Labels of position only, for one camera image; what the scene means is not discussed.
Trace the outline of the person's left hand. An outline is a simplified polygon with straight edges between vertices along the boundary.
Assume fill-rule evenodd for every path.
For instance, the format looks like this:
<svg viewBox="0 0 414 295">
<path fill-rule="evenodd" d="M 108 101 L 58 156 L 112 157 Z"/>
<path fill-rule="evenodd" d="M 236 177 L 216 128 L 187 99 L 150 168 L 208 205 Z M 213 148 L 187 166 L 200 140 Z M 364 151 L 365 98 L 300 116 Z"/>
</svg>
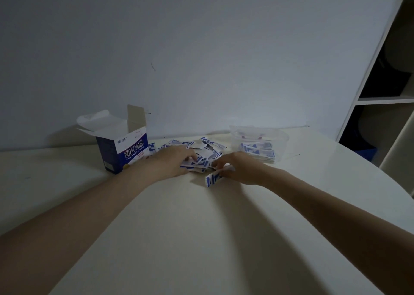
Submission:
<svg viewBox="0 0 414 295">
<path fill-rule="evenodd" d="M 162 181 L 188 173 L 188 170 L 179 168 L 179 148 L 186 147 L 167 147 L 150 156 L 145 161 L 146 173 L 150 181 Z"/>
</svg>

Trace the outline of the person's right hand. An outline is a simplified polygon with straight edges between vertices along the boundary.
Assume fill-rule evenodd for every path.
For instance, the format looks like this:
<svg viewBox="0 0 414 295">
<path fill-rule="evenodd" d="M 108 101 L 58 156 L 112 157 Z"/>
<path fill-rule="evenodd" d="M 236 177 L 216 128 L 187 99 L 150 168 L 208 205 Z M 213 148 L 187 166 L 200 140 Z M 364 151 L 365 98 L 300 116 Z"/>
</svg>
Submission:
<svg viewBox="0 0 414 295">
<path fill-rule="evenodd" d="M 232 180 L 246 185 L 260 185 L 262 177 L 271 168 L 242 151 L 228 153 L 221 157 L 235 157 L 235 179 Z"/>
</svg>

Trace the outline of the blue white bandage packet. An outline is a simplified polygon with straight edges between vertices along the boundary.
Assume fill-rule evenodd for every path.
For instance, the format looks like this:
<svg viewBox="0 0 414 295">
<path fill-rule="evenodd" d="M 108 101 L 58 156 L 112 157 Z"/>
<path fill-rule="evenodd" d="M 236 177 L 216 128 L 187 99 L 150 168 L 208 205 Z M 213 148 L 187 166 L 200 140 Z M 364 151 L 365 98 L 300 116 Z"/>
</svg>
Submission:
<svg viewBox="0 0 414 295">
<path fill-rule="evenodd" d="M 205 179 L 204 179 L 205 186 L 207 188 L 210 188 L 211 186 L 217 184 L 218 181 L 223 178 L 221 176 L 221 173 L 222 172 L 225 172 L 225 171 L 234 171 L 234 170 L 235 170 L 235 168 L 233 167 L 233 165 L 231 165 L 230 163 L 227 163 L 225 166 L 223 166 L 223 168 L 217 169 L 217 170 L 213 171 L 212 173 L 210 173 L 209 175 L 207 175 L 205 177 Z"/>
</svg>

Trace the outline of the person's right forearm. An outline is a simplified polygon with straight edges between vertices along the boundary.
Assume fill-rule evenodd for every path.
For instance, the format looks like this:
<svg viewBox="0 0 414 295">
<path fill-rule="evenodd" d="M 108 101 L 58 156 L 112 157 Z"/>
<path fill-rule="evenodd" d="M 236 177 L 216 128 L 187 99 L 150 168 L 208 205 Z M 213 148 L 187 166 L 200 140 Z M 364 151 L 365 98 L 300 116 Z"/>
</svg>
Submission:
<svg viewBox="0 0 414 295">
<path fill-rule="evenodd" d="M 414 295 L 414 234 L 269 167 L 261 185 L 292 206 L 386 295 Z"/>
</svg>

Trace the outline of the person's left forearm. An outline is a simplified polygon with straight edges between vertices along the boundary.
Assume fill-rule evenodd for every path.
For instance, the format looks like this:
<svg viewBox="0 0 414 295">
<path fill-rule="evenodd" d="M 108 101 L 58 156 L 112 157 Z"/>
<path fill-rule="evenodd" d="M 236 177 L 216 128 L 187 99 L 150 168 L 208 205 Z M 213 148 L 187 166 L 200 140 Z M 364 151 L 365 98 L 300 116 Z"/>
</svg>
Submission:
<svg viewBox="0 0 414 295">
<path fill-rule="evenodd" d="M 0 236 L 0 295 L 48 294 L 152 182 L 149 160 Z"/>
</svg>

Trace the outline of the pile of bandage packets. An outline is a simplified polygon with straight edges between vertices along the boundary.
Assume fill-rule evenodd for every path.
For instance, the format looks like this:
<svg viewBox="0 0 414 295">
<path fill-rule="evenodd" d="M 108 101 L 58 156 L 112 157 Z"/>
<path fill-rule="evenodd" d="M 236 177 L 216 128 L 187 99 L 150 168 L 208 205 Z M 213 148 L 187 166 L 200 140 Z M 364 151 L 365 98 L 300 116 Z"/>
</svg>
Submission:
<svg viewBox="0 0 414 295">
<path fill-rule="evenodd" d="M 181 168 L 185 168 L 190 172 L 204 173 L 210 170 L 215 170 L 211 164 L 223 155 L 221 151 L 217 151 L 213 145 L 209 144 L 205 139 L 193 141 L 171 140 L 159 147 L 155 142 L 151 142 L 148 144 L 149 154 L 153 155 L 157 151 L 175 145 L 184 145 L 188 150 L 192 150 L 196 153 L 196 161 L 193 161 L 190 157 L 189 160 L 183 161 L 180 165 Z"/>
</svg>

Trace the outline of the stack of packets in container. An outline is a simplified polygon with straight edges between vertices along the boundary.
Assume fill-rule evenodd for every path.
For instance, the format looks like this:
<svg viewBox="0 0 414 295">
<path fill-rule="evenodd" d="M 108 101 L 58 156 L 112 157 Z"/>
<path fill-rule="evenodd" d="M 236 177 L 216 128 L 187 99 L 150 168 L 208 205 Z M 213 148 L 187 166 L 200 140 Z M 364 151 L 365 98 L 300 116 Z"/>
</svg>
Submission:
<svg viewBox="0 0 414 295">
<path fill-rule="evenodd" d="M 271 143 L 240 143 L 239 150 L 263 162 L 274 163 L 277 160 Z"/>
</svg>

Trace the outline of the clear plastic container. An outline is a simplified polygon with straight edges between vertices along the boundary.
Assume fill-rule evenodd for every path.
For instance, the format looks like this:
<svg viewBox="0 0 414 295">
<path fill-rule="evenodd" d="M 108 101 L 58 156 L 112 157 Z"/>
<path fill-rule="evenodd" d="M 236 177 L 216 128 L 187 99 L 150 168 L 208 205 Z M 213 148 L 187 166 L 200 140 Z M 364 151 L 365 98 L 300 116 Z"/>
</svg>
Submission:
<svg viewBox="0 0 414 295">
<path fill-rule="evenodd" d="M 276 154 L 279 162 L 287 147 L 287 141 L 289 136 L 287 133 L 276 128 L 260 128 L 260 127 L 248 127 L 248 126 L 235 126 L 230 127 L 231 145 L 234 151 L 239 150 L 240 143 L 266 143 L 269 142 Z"/>
</svg>

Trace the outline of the open blue white cardboard box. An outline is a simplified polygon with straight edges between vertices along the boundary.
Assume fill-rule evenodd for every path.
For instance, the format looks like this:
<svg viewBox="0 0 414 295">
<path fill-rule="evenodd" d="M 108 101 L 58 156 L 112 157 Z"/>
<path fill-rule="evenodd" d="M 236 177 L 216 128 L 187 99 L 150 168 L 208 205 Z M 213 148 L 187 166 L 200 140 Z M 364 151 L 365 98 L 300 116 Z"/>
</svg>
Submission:
<svg viewBox="0 0 414 295">
<path fill-rule="evenodd" d="M 145 110 L 127 105 L 127 119 L 108 110 L 77 118 L 79 130 L 95 136 L 105 169 L 118 174 L 139 159 L 149 156 Z"/>
</svg>

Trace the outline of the blue bin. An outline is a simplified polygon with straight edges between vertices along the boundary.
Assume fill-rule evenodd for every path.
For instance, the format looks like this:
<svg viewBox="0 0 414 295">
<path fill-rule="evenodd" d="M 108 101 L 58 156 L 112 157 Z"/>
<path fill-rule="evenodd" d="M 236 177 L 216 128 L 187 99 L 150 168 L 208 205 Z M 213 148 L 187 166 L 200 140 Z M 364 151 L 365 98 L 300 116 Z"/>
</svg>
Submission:
<svg viewBox="0 0 414 295">
<path fill-rule="evenodd" d="M 376 147 L 370 147 L 370 148 L 358 149 L 358 150 L 352 149 L 352 151 L 354 151 L 356 154 L 363 157 L 364 159 L 366 159 L 369 162 L 371 162 L 373 160 L 377 150 L 378 149 Z"/>
</svg>

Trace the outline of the white shelf unit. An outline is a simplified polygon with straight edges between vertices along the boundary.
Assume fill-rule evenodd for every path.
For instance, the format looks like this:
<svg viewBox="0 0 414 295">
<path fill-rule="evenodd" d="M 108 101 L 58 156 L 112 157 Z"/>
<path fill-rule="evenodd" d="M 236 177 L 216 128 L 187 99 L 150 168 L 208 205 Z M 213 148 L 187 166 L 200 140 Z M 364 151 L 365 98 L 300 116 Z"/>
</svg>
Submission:
<svg viewBox="0 0 414 295">
<path fill-rule="evenodd" d="M 371 163 L 414 199 L 414 0 L 401 0 L 337 141 L 376 147 Z"/>
</svg>

